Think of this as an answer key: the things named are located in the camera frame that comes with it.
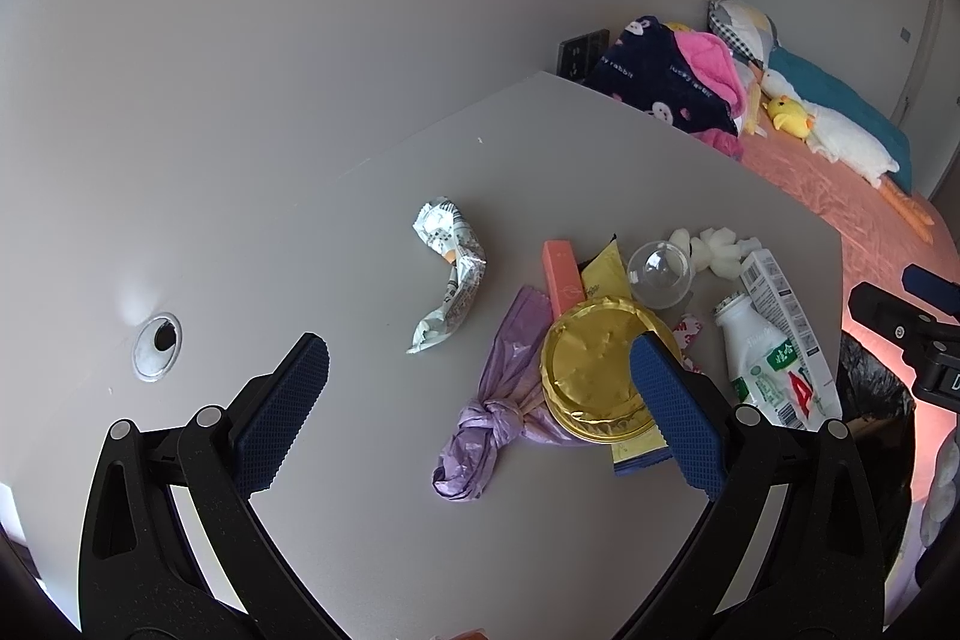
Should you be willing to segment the white red milk carton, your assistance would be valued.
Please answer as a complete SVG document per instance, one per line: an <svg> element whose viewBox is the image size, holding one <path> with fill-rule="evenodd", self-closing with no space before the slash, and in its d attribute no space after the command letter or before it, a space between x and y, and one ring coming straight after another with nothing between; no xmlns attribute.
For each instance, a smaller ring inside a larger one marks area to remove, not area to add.
<svg viewBox="0 0 960 640"><path fill-rule="evenodd" d="M748 253L742 262L740 279L758 313L777 326L793 343L802 364L802 370L796 370L796 375L804 377L804 386L800 387L800 395L796 396L800 419L812 431L818 431L827 420L840 420L843 409L832 369L794 287L775 255L766 248Z"/></svg>

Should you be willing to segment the white milk bottle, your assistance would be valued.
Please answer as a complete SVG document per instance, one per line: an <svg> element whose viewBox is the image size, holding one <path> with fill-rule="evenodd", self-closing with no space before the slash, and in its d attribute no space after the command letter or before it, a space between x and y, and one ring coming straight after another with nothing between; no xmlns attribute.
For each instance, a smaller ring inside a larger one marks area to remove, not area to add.
<svg viewBox="0 0 960 640"><path fill-rule="evenodd" d="M812 386L805 380L793 342L764 319L752 299L736 294L715 308L726 347L727 374L737 399L771 424L805 429Z"/></svg>

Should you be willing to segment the white foam packing pieces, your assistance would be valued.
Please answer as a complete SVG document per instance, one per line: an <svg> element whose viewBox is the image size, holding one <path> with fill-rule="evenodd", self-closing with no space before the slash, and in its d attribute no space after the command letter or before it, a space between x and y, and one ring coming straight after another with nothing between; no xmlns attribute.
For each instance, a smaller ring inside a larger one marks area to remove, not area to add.
<svg viewBox="0 0 960 640"><path fill-rule="evenodd" d="M692 234L679 227L667 239L672 250L667 252L667 268L679 276L697 276L711 271L721 280L734 281L740 275L743 260L763 245L757 237L739 239L729 227L704 229Z"/></svg>

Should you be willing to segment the clear plastic cup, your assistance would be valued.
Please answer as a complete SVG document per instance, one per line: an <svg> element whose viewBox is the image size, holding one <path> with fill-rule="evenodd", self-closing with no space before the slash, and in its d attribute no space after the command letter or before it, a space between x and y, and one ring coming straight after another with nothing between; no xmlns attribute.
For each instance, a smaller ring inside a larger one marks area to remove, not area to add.
<svg viewBox="0 0 960 640"><path fill-rule="evenodd" d="M633 296L644 307L667 310L679 305L690 292L693 268L685 253L672 242L647 242L628 260L626 279Z"/></svg>

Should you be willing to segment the gold round foil tray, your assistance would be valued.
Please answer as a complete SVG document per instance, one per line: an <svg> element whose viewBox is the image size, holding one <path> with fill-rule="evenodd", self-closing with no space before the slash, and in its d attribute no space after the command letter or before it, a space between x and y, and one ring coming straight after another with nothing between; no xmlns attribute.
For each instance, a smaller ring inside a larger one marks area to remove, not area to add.
<svg viewBox="0 0 960 640"><path fill-rule="evenodd" d="M630 374L631 344L655 336L683 362L665 323L631 299L590 299L548 328L540 349L540 383L555 419L576 437L613 443L643 435L654 417Z"/></svg>

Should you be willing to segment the yellow snack packet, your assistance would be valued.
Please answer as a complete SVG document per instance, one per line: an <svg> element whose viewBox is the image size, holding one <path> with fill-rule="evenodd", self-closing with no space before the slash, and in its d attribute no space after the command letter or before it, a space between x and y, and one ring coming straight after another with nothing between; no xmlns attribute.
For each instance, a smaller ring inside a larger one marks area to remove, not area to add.
<svg viewBox="0 0 960 640"><path fill-rule="evenodd" d="M579 275L588 299L631 298L617 237L612 237L594 259L581 263ZM669 447L656 425L651 425L638 437L613 443L610 452L613 473L617 476L639 473L670 458Z"/></svg>

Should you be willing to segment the purple knotted plastic bag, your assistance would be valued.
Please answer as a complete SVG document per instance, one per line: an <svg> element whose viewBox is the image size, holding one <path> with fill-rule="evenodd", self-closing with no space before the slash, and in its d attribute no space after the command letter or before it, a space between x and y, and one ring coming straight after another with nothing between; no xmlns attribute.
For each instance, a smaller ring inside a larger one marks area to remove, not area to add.
<svg viewBox="0 0 960 640"><path fill-rule="evenodd" d="M477 393L460 409L431 476L433 491L446 502L473 502L490 484L503 448L516 440L548 445L583 445L548 411L540 380L540 349L553 323L550 299L523 286L491 342Z"/></svg>

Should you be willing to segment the salmon pink rectangular box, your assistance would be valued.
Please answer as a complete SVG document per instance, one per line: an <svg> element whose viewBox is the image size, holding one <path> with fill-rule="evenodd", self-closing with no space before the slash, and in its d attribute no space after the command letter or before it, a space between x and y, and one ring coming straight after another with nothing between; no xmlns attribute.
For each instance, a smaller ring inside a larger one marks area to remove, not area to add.
<svg viewBox="0 0 960 640"><path fill-rule="evenodd" d="M559 319L586 298L573 245L568 241L546 241L542 266L553 318Z"/></svg>

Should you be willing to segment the white snack wrapper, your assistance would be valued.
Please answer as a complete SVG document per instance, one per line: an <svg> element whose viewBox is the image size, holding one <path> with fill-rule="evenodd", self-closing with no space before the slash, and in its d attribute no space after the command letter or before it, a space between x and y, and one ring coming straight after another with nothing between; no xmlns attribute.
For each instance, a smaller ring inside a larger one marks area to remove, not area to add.
<svg viewBox="0 0 960 640"><path fill-rule="evenodd" d="M415 326L409 356L439 346L466 321L487 273L487 255L459 206L436 198L421 206L412 229L449 266L443 297Z"/></svg>

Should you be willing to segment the black trash bag bin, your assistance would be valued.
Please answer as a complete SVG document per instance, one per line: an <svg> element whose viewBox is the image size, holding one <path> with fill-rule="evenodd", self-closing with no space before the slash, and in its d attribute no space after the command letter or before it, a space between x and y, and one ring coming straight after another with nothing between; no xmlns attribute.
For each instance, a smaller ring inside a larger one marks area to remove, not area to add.
<svg viewBox="0 0 960 640"><path fill-rule="evenodd" d="M844 422L913 419L908 386L848 331L839 340L836 390Z"/></svg>

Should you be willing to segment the white goose plush toy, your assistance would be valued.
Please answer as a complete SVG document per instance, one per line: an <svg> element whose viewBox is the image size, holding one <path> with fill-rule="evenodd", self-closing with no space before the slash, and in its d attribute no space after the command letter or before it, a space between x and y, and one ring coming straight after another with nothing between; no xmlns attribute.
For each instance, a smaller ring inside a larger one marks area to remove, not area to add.
<svg viewBox="0 0 960 640"><path fill-rule="evenodd" d="M843 163L856 172L882 195L924 244L932 244L934 220L931 214L893 181L892 175L900 166L875 136L838 110L807 103L776 70L763 72L760 91L763 96L761 107L768 97L789 96L799 101L815 117L814 130L802 143L830 163Z"/></svg>

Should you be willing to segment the teal blue quilt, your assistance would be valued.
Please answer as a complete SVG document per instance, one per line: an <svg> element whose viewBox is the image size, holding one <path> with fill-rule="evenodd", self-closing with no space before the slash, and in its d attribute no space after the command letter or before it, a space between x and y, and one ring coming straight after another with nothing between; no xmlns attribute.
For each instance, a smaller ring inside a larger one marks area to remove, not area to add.
<svg viewBox="0 0 960 640"><path fill-rule="evenodd" d="M908 136L892 124L884 113L866 103L846 83L809 60L789 52L786 47L776 47L771 52L768 67L781 73L805 101L838 110L875 136L900 166L892 175L893 181L901 190L907 193L913 191L913 166Z"/></svg>

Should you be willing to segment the patchwork checked pillow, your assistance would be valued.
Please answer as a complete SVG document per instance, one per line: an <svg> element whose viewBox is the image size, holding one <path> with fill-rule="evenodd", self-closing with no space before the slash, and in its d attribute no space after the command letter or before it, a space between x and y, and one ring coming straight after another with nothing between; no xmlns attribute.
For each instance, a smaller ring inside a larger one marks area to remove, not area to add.
<svg viewBox="0 0 960 640"><path fill-rule="evenodd" d="M775 21L740 0L709 2L708 29L726 42L737 60L760 70L768 67L771 53L779 46Z"/></svg>

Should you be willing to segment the navy rabbit print pajama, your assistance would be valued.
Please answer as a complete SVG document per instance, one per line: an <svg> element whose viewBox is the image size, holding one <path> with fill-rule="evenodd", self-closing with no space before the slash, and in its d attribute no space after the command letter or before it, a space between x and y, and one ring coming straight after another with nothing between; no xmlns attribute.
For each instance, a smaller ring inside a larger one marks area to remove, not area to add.
<svg viewBox="0 0 960 640"><path fill-rule="evenodd" d="M675 32L654 16L633 19L584 85L690 135L709 130L737 135L729 103L698 80Z"/></svg>

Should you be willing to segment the black wall socket panel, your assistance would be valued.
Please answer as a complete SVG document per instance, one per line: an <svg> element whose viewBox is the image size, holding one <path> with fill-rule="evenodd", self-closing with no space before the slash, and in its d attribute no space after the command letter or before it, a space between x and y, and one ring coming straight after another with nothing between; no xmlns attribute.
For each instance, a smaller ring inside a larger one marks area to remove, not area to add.
<svg viewBox="0 0 960 640"><path fill-rule="evenodd" d="M555 73L563 80L582 83L608 49L608 41L608 29L597 29L566 39L558 46Z"/></svg>

